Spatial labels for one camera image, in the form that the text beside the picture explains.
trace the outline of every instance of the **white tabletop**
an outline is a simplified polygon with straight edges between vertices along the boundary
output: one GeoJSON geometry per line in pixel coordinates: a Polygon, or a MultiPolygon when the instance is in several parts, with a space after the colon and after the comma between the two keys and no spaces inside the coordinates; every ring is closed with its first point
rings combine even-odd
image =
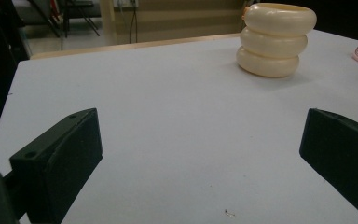
{"type": "Polygon", "coordinates": [[[358,41],[308,37],[296,73],[280,79],[238,67],[238,38],[23,62],[0,120],[0,172],[56,122],[96,107],[103,160],[64,224],[358,223],[298,153],[309,108],[358,121],[358,41]]]}

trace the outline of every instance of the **cream ring stack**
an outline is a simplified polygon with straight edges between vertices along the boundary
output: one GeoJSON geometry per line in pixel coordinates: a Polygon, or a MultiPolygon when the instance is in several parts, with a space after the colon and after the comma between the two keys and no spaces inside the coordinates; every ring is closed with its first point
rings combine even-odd
{"type": "Polygon", "coordinates": [[[259,3],[245,13],[237,63],[263,77],[287,77],[298,68],[298,54],[307,46],[306,33],[316,24],[309,8],[259,3]]]}

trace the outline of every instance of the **floor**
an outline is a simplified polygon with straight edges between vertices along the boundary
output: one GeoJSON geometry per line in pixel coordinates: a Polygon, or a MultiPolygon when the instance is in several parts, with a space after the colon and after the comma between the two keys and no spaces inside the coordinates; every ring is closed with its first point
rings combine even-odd
{"type": "Polygon", "coordinates": [[[60,30],[61,37],[56,37],[44,25],[25,27],[23,33],[27,49],[30,55],[35,55],[67,49],[102,47],[105,45],[102,21],[100,18],[94,18],[93,21],[98,27],[97,31],[100,36],[97,36],[83,19],[71,20],[71,27],[67,37],[65,37],[62,30],[60,30]]]}
{"type": "Polygon", "coordinates": [[[27,26],[22,29],[24,43],[30,56],[67,49],[95,48],[105,45],[101,19],[93,19],[98,27],[97,36],[83,19],[71,20],[71,30],[65,38],[56,37],[46,25],[27,26]]]}

